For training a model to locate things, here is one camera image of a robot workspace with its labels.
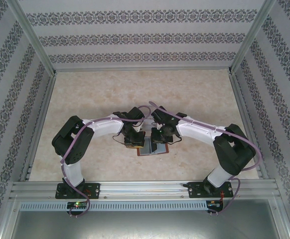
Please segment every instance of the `robotic arm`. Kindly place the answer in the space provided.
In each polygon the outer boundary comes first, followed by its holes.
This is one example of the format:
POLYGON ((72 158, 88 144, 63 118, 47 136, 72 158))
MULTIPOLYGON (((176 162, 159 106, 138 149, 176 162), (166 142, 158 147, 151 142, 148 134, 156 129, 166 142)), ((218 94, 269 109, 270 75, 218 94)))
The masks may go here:
MULTIPOLYGON (((178 138, 191 137, 215 147, 219 165, 203 182, 203 188, 209 195, 217 192, 217 189, 228 179, 238 175, 256 154, 249 144, 215 130, 218 128, 246 138, 235 124, 228 127, 215 127, 196 121, 183 113, 176 114, 176 118, 163 112, 162 110, 165 109, 162 106, 159 108, 151 114, 155 122, 155 127, 151 128, 152 143, 171 143, 173 135, 175 135, 178 138)), ((141 131, 141 128, 144 119, 143 113, 136 107, 128 113, 114 112, 105 119, 82 120, 77 116, 71 117, 52 141, 55 152, 61 158, 74 140, 72 135, 76 135, 85 124, 90 123, 90 125, 77 137, 70 153, 65 158, 64 170, 67 180, 78 190, 83 191, 84 178, 79 160, 85 154, 92 138, 109 133, 122 133, 125 137, 124 144, 127 147, 143 147, 145 132, 141 131)))

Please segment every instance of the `patterned wallpaper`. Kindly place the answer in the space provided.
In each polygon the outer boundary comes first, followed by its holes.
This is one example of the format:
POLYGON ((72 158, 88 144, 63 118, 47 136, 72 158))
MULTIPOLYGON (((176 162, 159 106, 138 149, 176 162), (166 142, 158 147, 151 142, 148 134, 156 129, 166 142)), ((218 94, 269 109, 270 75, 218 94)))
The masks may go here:
POLYGON ((57 70, 229 67, 264 0, 22 0, 57 70))
POLYGON ((236 77, 290 219, 290 0, 275 3, 236 77))
POLYGON ((49 79, 11 10, 0 0, 0 213, 8 182, 20 179, 49 79))

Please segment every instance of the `perforated rail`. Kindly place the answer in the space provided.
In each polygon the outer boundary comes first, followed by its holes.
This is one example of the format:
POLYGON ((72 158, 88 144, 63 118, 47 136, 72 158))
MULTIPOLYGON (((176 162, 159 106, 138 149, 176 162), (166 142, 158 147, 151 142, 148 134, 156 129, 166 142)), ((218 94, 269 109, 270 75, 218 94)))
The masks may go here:
MULTIPOLYGON (((20 211, 66 211, 67 202, 23 202, 20 211)), ((207 210, 206 201, 92 202, 90 211, 207 210)))

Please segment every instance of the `beige floor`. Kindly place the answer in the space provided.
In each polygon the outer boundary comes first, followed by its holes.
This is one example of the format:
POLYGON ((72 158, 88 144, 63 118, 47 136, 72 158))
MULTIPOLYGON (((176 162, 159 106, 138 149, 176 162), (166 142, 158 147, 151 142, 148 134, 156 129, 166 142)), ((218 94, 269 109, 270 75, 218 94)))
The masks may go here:
MULTIPOLYGON (((226 70, 59 73, 30 181, 62 179, 51 141, 69 117, 97 119, 148 101, 210 124, 242 127, 226 70)), ((81 162, 91 181, 199 180, 218 165, 213 147, 190 138, 171 145, 168 154, 137 157, 135 149, 114 142, 111 135, 93 140, 81 162)), ((239 177, 258 175, 254 169, 239 177)))

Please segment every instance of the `mounting plate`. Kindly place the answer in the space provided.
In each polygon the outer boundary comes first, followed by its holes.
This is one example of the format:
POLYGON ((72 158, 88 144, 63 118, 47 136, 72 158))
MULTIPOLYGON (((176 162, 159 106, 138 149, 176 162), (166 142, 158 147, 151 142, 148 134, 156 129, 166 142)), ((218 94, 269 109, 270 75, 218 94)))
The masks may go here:
MULTIPOLYGON (((89 199, 98 199, 100 195, 99 183, 85 183, 83 193, 89 197, 89 199)), ((81 194, 77 192, 71 192, 67 185, 59 183, 56 187, 55 193, 56 199, 84 199, 81 194)))
POLYGON ((204 190, 203 182, 188 182, 184 185, 188 188, 190 198, 220 198, 221 192, 224 193, 224 198, 232 198, 234 196, 230 182, 225 182, 213 195, 209 195, 204 190))

